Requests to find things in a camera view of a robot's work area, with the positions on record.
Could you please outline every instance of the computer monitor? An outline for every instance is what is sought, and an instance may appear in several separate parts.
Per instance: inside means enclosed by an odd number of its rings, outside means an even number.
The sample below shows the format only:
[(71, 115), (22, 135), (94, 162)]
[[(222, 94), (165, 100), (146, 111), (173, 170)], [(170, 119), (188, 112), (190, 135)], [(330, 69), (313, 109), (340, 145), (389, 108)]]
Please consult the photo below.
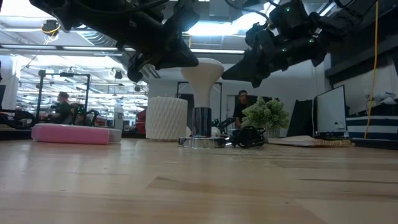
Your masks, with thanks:
[(316, 131), (320, 137), (343, 137), (347, 130), (345, 88), (340, 86), (316, 98)]

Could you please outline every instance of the striped box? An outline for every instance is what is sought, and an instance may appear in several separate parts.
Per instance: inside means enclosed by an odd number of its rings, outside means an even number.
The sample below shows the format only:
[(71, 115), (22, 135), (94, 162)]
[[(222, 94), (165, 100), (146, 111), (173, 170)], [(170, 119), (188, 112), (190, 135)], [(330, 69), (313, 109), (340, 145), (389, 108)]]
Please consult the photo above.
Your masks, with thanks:
[[(368, 117), (346, 118), (351, 138), (363, 139)], [(398, 140), (398, 116), (371, 116), (368, 139)]]

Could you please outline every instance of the black monitor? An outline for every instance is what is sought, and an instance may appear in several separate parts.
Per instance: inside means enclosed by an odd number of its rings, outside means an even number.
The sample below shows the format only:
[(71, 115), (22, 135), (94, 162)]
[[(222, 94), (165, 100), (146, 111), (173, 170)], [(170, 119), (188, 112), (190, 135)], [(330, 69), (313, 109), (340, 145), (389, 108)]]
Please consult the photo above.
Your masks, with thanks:
[(6, 86), (0, 85), (0, 110), (2, 109), (1, 104), (2, 104), (2, 99), (4, 98), (5, 92), (6, 92)]

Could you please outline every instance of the white ribbed vase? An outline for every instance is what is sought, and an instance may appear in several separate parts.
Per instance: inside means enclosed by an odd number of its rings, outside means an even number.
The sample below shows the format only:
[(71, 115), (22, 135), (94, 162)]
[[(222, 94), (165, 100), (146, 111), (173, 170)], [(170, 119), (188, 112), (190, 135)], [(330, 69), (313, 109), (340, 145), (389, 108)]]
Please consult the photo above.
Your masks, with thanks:
[(188, 101), (171, 97), (148, 100), (146, 138), (164, 141), (178, 140), (187, 132)]

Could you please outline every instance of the metal cylinder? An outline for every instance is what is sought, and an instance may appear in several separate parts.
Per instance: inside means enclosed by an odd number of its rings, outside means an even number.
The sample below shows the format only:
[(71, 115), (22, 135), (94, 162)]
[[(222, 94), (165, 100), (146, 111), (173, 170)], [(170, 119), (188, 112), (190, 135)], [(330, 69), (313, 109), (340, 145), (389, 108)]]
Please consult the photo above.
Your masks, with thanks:
[(211, 108), (194, 108), (193, 109), (193, 130), (192, 134), (195, 138), (211, 137)]

